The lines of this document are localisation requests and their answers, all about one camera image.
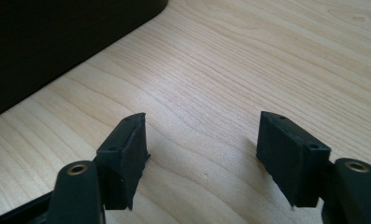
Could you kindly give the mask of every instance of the black object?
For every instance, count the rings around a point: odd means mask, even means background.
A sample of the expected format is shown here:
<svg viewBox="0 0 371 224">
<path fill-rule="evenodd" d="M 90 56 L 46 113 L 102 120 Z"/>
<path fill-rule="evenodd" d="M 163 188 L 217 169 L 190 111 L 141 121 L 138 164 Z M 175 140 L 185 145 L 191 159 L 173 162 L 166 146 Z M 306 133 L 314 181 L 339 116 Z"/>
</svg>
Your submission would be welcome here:
<svg viewBox="0 0 371 224">
<path fill-rule="evenodd" d="M 324 200 L 324 223 L 371 224 L 371 165 L 329 161 L 331 149 L 291 120 L 262 112 L 257 158 L 292 206 Z"/>
<path fill-rule="evenodd" d="M 145 114 L 123 119 L 93 161 L 76 161 L 58 174 L 54 191 L 0 216 L 0 224 L 105 223 L 106 209 L 133 207 L 150 154 Z"/>
<path fill-rule="evenodd" d="M 0 1 L 0 113 L 152 19 L 167 1 Z"/>
</svg>

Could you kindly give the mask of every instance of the wood grain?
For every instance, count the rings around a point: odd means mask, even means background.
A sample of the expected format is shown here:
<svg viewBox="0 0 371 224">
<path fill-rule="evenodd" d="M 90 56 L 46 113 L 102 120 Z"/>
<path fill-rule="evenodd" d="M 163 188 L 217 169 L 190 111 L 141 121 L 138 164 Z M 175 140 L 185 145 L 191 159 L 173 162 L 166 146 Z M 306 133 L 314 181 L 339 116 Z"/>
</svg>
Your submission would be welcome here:
<svg viewBox="0 0 371 224">
<path fill-rule="evenodd" d="M 371 0 L 171 0 L 157 18 L 0 116 L 0 213 L 147 113 L 134 211 L 107 223 L 321 223 L 257 161 L 262 110 L 371 164 Z"/>
</svg>

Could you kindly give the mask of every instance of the light wood surface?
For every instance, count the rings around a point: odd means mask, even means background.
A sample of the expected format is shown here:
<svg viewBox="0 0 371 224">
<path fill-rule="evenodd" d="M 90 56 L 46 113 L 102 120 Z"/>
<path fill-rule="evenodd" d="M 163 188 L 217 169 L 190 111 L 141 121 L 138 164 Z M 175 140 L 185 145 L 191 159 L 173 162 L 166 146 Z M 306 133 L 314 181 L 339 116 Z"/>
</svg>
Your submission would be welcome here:
<svg viewBox="0 0 371 224">
<path fill-rule="evenodd" d="M 107 223 L 321 223 L 255 157 L 262 110 L 371 164 L 371 0 L 170 0 L 155 19 L 0 116 L 0 214 L 147 113 L 134 211 Z"/>
</svg>

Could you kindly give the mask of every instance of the table surface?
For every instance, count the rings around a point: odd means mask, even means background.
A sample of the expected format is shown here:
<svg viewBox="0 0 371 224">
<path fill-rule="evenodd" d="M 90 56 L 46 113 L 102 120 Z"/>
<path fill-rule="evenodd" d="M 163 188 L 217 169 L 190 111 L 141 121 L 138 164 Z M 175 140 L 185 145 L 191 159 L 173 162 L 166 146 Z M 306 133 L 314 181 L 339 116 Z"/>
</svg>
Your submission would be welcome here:
<svg viewBox="0 0 371 224">
<path fill-rule="evenodd" d="M 321 223 L 255 157 L 261 111 L 371 164 L 371 0 L 170 0 L 107 49 L 0 116 L 0 214 L 92 160 L 147 113 L 133 211 L 107 223 Z"/>
</svg>

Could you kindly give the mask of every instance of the wooden table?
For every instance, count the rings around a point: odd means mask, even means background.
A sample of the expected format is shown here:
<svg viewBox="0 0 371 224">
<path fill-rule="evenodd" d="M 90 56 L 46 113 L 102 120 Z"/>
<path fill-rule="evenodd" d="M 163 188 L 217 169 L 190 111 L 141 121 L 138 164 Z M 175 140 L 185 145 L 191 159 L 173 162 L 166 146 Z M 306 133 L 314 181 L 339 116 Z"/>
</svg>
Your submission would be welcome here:
<svg viewBox="0 0 371 224">
<path fill-rule="evenodd" d="M 0 116 L 0 214 L 147 113 L 134 211 L 107 223 L 321 223 L 255 157 L 262 110 L 371 164 L 371 0 L 170 0 L 158 17 Z"/>
</svg>

